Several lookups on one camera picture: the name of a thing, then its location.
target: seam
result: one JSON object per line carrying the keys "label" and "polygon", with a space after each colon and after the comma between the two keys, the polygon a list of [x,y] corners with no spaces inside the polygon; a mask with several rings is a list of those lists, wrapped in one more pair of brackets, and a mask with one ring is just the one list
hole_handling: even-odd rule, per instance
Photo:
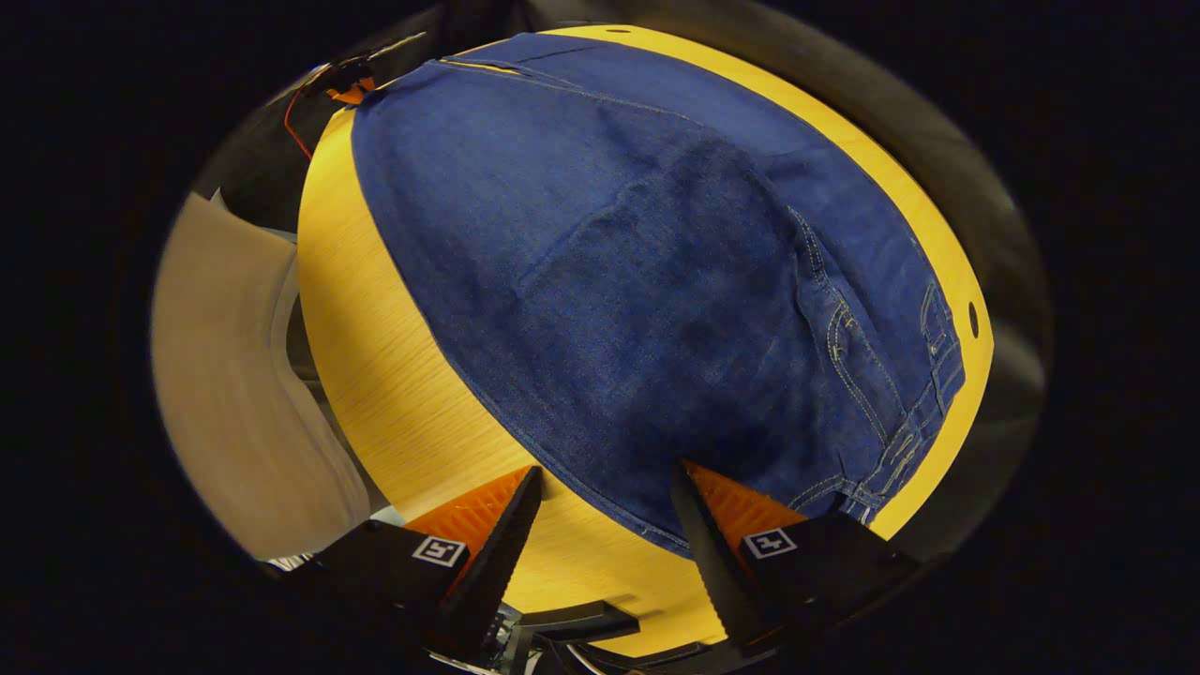
{"label": "seam", "polygon": [[817,492],[817,494],[812,495],[811,497],[809,497],[809,498],[804,500],[803,502],[800,502],[800,506],[793,508],[792,510],[800,510],[802,508],[804,508],[804,507],[809,506],[810,503],[820,500],[821,497],[828,495],[829,492],[833,492],[838,488],[841,488],[841,485],[842,485],[842,483],[835,483],[833,485],[827,486],[826,489],[821,490],[820,492]]}
{"label": "seam", "polygon": [[[846,295],[844,295],[841,293],[841,291],[839,291],[836,288],[834,289],[834,292],[836,292],[838,297],[841,298],[841,304],[846,305],[846,307],[847,307],[846,313],[850,315],[850,324],[847,324],[846,328],[848,329],[858,319],[854,317],[854,313],[851,312],[850,309],[848,309],[850,304],[846,301]],[[862,327],[862,322],[858,322],[858,324],[859,324],[859,327]],[[888,388],[892,389],[892,395],[895,396],[896,410],[899,410],[902,413],[904,412],[904,400],[900,398],[900,392],[896,390],[895,382],[892,381],[892,376],[888,375],[888,371],[883,370],[883,362],[881,362],[878,354],[875,353],[875,347],[871,346],[871,341],[866,339],[866,331],[862,330],[862,333],[863,333],[863,345],[865,345],[866,346],[866,351],[870,352],[870,354],[871,354],[871,362],[875,363],[875,368],[878,369],[880,375],[883,376],[883,380],[887,380]]]}
{"label": "seam", "polygon": [[455,65],[454,62],[430,61],[430,65],[440,66],[440,67],[455,70],[455,71],[458,71],[458,72],[468,72],[468,73],[474,73],[474,74],[482,74],[485,77],[503,77],[504,79],[508,79],[509,82],[521,82],[521,83],[524,83],[524,84],[532,84],[532,85],[535,85],[535,86],[545,86],[546,89],[556,89],[558,91],[565,91],[568,94],[575,94],[576,96],[586,96],[588,98],[595,98],[596,101],[608,101],[610,103],[617,103],[619,106],[629,106],[630,108],[641,108],[643,110],[650,110],[652,113],[659,113],[660,115],[668,115],[668,117],[673,117],[673,118],[684,119],[684,120],[688,120],[691,124],[694,124],[694,125],[696,125],[696,126],[698,126],[701,129],[706,129],[706,130],[709,130],[713,133],[718,133],[716,131],[710,130],[709,127],[704,126],[703,124],[700,124],[698,121],[689,118],[688,115],[682,115],[679,113],[673,113],[671,110],[664,110],[662,108],[655,108],[653,106],[646,106],[643,103],[634,103],[632,101],[624,101],[622,98],[612,98],[610,96],[600,96],[600,95],[596,95],[596,94],[592,94],[590,91],[581,91],[578,89],[566,89],[565,86],[557,86],[557,85],[553,85],[553,84],[550,84],[550,83],[546,83],[546,82],[539,82],[539,80],[529,78],[529,77],[512,77],[512,76],[509,76],[509,74],[505,74],[505,73],[498,73],[496,71],[485,71],[485,70],[480,70],[480,68],[473,68],[470,66]]}
{"label": "seam", "polygon": [[888,488],[890,488],[890,486],[892,486],[892,483],[893,483],[893,482],[894,482],[894,480],[895,480],[896,478],[899,478],[899,477],[900,477],[900,472],[901,472],[901,471],[904,471],[904,467],[905,467],[905,466],[907,466],[907,465],[908,465],[908,461],[911,461],[911,460],[912,460],[912,458],[913,458],[913,455],[914,455],[914,454],[917,454],[917,448],[919,448],[919,447],[920,447],[920,444],[919,444],[919,443],[918,443],[918,444],[916,444],[916,446],[913,446],[913,448],[912,448],[911,450],[908,450],[908,454],[906,454],[906,455],[904,456],[904,459],[902,459],[902,460],[900,460],[900,464],[898,464],[898,465],[896,465],[896,470],[892,472],[892,477],[890,477],[890,478],[888,478],[888,482],[883,484],[883,489],[882,489],[882,490],[880,490],[880,494],[881,494],[881,495],[882,495],[882,494],[887,494],[887,491],[888,491]]}
{"label": "seam", "polygon": [[824,273],[824,259],[821,258],[821,250],[817,249],[816,237],[812,235],[812,228],[809,227],[809,222],[804,220],[804,216],[796,213],[791,205],[787,210],[792,213],[792,217],[800,225],[800,231],[804,233],[804,238],[808,241],[805,249],[809,253],[809,267],[812,268],[812,277],[817,283],[824,288],[829,283],[829,277]]}
{"label": "seam", "polygon": [[929,339],[929,322],[925,317],[929,316],[929,300],[932,299],[932,297],[934,282],[930,282],[929,286],[925,287],[925,299],[920,303],[920,334],[924,335],[926,340]]}
{"label": "seam", "polygon": [[463,59],[461,56],[443,56],[443,59],[449,59],[449,61],[443,61],[443,62],[449,62],[449,64],[461,62],[461,64],[476,64],[476,65],[481,65],[481,66],[499,65],[499,67],[511,68],[511,70],[517,71],[517,72],[521,72],[521,71],[524,70],[524,71],[529,71],[532,73],[538,73],[541,77],[546,77],[546,78],[553,79],[554,82],[562,82],[563,84],[569,84],[569,85],[576,86],[576,88],[580,86],[578,84],[575,84],[574,82],[571,82],[569,79],[563,79],[560,77],[554,77],[554,76],[552,76],[550,73],[541,72],[541,71],[539,71],[536,68],[530,68],[529,66],[527,66],[524,64],[514,64],[511,61],[502,61],[499,59],[492,59],[492,60],[486,60],[486,61],[484,59]]}
{"label": "seam", "polygon": [[913,438],[914,436],[912,434],[905,437],[904,443],[900,443],[900,447],[896,448],[896,452],[892,453],[892,461],[894,461],[898,456],[900,456],[900,453],[902,453],[904,449],[908,447],[908,443],[911,443]]}
{"label": "seam", "polygon": [[846,306],[839,304],[838,309],[834,310],[833,316],[829,317],[829,324],[826,327],[826,348],[829,351],[829,358],[833,360],[833,369],[838,374],[838,377],[841,378],[841,383],[846,386],[846,389],[850,392],[851,398],[854,399],[854,401],[858,404],[859,410],[863,411],[863,414],[866,416],[868,422],[871,423],[871,429],[875,431],[875,435],[878,436],[880,443],[887,447],[888,442],[883,437],[883,425],[880,424],[878,418],[875,417],[875,410],[871,408],[870,404],[864,399],[862,390],[859,390],[859,388],[856,384],[851,383],[851,381],[847,378],[846,374],[844,372],[846,369],[841,365],[841,362],[838,359],[838,350],[840,350],[841,347],[840,347],[840,339],[838,339],[838,331],[834,329],[833,325],[841,317],[845,310]]}
{"label": "seam", "polygon": [[938,380],[942,380],[943,386],[938,387],[937,392],[944,396],[947,389],[949,389],[949,384],[952,382],[954,382],[954,377],[958,376],[958,374],[960,374],[960,372],[962,372],[962,362],[961,360],[958,363],[958,365],[954,366],[954,370],[952,370],[949,375],[947,375],[944,378],[941,378],[941,377],[938,378]]}
{"label": "seam", "polygon": [[841,478],[841,476],[840,476],[840,474],[836,474],[836,473],[835,473],[835,474],[830,476],[829,478],[826,478],[824,480],[821,480],[821,482],[818,482],[818,483],[815,483],[814,485],[809,486],[809,489],[808,489],[808,490],[804,490],[804,491],[803,491],[803,492],[800,492],[799,495],[796,495],[794,497],[792,497],[792,501],[787,502],[787,508],[792,508],[792,506],[793,506],[793,504],[794,504],[794,503],[796,503],[796,502],[797,502],[797,501],[798,501],[798,500],[799,500],[800,497],[803,497],[803,496],[808,495],[808,494],[809,494],[809,492],[811,492],[812,490],[816,490],[816,489],[817,489],[817,488],[820,488],[821,485],[824,485],[826,483],[828,483],[828,482],[830,482],[830,480],[838,480],[838,479],[840,479],[840,478]]}

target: blue denim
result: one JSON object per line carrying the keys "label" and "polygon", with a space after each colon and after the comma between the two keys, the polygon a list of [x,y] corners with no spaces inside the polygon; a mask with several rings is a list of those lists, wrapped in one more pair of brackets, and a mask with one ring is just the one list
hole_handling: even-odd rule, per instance
{"label": "blue denim", "polygon": [[487,410],[680,555],[679,456],[870,522],[965,381],[887,195],[791,113],[667,56],[520,35],[451,61],[508,72],[431,61],[364,101],[352,145],[384,244]]}

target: black background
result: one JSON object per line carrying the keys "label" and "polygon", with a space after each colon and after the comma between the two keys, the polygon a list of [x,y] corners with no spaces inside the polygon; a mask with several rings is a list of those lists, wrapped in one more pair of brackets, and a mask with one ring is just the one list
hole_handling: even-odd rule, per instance
{"label": "black background", "polygon": [[[370,659],[380,637],[270,597],[198,506],[155,411],[146,325],[157,252],[212,148],[250,108],[412,10],[48,2],[12,19],[13,671],[342,671]],[[499,37],[499,16],[470,11],[478,31],[448,52]],[[1033,225],[1056,322],[1045,419],[1000,507],[812,668],[1190,670],[1194,11],[793,11],[924,92],[991,159]]]}

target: round table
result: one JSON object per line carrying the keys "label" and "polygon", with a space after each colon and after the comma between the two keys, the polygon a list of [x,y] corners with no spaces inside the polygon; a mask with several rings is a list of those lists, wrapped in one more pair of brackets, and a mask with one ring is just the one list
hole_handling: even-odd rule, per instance
{"label": "round table", "polygon": [[[983,293],[938,209],[904,167],[853,124],[761,68],[637,26],[547,32],[673,56],[770,98],[836,143],[907,219],[954,313],[966,384],[924,462],[871,524],[880,536],[892,537],[954,461],[991,366]],[[350,153],[353,124],[354,110],[334,115],[308,171],[299,220],[300,298],[317,370],[353,452],[392,506],[412,519],[536,461],[484,410],[434,344],[359,189]],[[691,561],[625,530],[548,472],[545,477],[545,501],[506,603],[541,611],[606,599],[641,620],[641,633],[598,643],[628,656],[725,637]]]}

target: yellow stitching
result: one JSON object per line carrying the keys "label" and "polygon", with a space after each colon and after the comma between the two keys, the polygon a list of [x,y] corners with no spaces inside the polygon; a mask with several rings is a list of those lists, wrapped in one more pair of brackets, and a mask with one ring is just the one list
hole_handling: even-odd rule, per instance
{"label": "yellow stitching", "polygon": [[[850,392],[851,398],[854,399],[854,402],[858,404],[859,410],[862,410],[863,414],[866,416],[866,420],[874,424],[872,429],[875,431],[875,435],[878,436],[880,443],[887,447],[888,442],[883,438],[883,425],[880,424],[880,420],[875,418],[875,411],[869,410],[870,404],[868,404],[864,400],[863,393],[858,390],[858,387],[851,384],[850,381],[846,380],[846,376],[842,374],[842,369],[839,368],[840,362],[838,360],[838,350],[840,347],[838,345],[840,345],[841,341],[840,339],[838,339],[838,333],[834,330],[833,324],[842,315],[842,311],[845,309],[846,306],[844,304],[839,305],[838,309],[834,310],[833,317],[829,318],[829,325],[826,327],[826,348],[829,351],[829,358],[833,359],[833,369],[838,374],[838,377],[841,378],[841,383],[846,386],[846,390]],[[833,338],[836,341],[836,345],[832,345],[829,342],[830,338]]]}
{"label": "yellow stitching", "polygon": [[812,243],[812,233],[809,229],[809,223],[808,221],[804,220],[804,216],[796,213],[796,209],[793,209],[792,207],[787,207],[787,210],[792,213],[792,217],[794,217],[796,221],[800,225],[802,235],[804,237],[804,240],[808,241],[808,245],[805,245],[804,247],[808,249],[809,253],[809,268],[812,270],[812,277],[816,280],[816,282],[821,283],[821,273],[817,271],[817,262],[812,257],[812,252],[816,250],[816,245]]}
{"label": "yellow stitching", "polygon": [[[850,306],[847,306],[845,303],[842,303],[841,310],[842,315],[850,313]],[[833,334],[833,339],[834,339],[834,351],[841,350],[842,352],[846,352],[846,350],[841,347],[841,335],[839,335],[836,330]],[[844,363],[845,363],[844,360],[835,363],[834,370],[838,370],[838,365]],[[854,393],[858,394],[857,399],[860,400],[859,405],[863,406],[863,412],[865,412],[866,416],[875,423],[875,434],[876,436],[880,437],[880,444],[886,448],[888,444],[887,431],[883,429],[883,423],[880,422],[878,413],[875,412],[875,406],[871,405],[871,401],[866,399],[866,394],[863,393],[863,390],[858,387],[858,383],[854,382],[854,380],[850,376],[850,369],[842,365],[842,369],[839,370],[838,376],[842,378],[842,382],[846,383],[846,387],[853,388]]]}
{"label": "yellow stitching", "polygon": [[892,459],[895,460],[898,456],[900,456],[900,453],[902,453],[904,449],[908,447],[908,443],[911,443],[912,440],[913,435],[910,434],[908,437],[904,440],[904,443],[900,443],[900,447],[896,448],[896,452],[892,453]]}
{"label": "yellow stitching", "polygon": [[817,489],[817,488],[820,488],[821,485],[824,485],[826,483],[828,483],[828,482],[830,482],[830,480],[834,480],[834,479],[838,479],[838,478],[840,478],[840,476],[836,476],[836,474],[835,474],[835,476],[830,476],[829,478],[826,478],[824,480],[821,480],[820,483],[816,483],[816,484],[814,484],[814,485],[812,485],[811,488],[809,488],[808,490],[804,490],[804,491],[803,491],[803,492],[800,492],[799,495],[796,495],[794,497],[792,497],[792,501],[787,502],[787,508],[792,508],[792,504],[794,504],[794,503],[796,503],[796,500],[799,500],[800,497],[803,497],[804,495],[808,495],[808,494],[809,494],[809,492],[811,492],[812,490],[816,490],[816,489]]}
{"label": "yellow stitching", "polygon": [[925,330],[925,316],[929,313],[929,300],[934,297],[934,282],[930,281],[929,286],[925,287],[925,299],[920,303],[920,334],[929,338],[929,333]]}
{"label": "yellow stitching", "polygon": [[809,497],[809,498],[804,500],[804,503],[802,503],[800,506],[798,506],[798,507],[793,508],[792,510],[798,510],[798,509],[802,509],[802,508],[804,508],[804,507],[809,506],[810,503],[812,503],[812,502],[815,502],[815,501],[820,500],[821,497],[823,497],[823,496],[828,495],[829,492],[833,492],[834,490],[836,490],[836,489],[838,489],[838,488],[840,488],[840,486],[841,486],[841,483],[836,483],[836,484],[834,484],[834,485],[829,485],[829,486],[828,486],[828,488],[826,488],[824,490],[821,490],[821,491],[820,491],[820,492],[817,492],[816,495],[812,495],[811,497]]}
{"label": "yellow stitching", "polygon": [[892,478],[888,478],[888,482],[883,484],[883,489],[880,490],[880,494],[886,494],[888,491],[888,488],[892,486],[892,482],[900,477],[900,472],[904,471],[904,467],[908,465],[908,460],[912,459],[912,455],[917,452],[917,448],[919,447],[920,446],[918,444],[914,446],[911,450],[908,450],[908,454],[905,455],[905,458],[900,461],[899,465],[896,465],[896,470],[892,472]]}

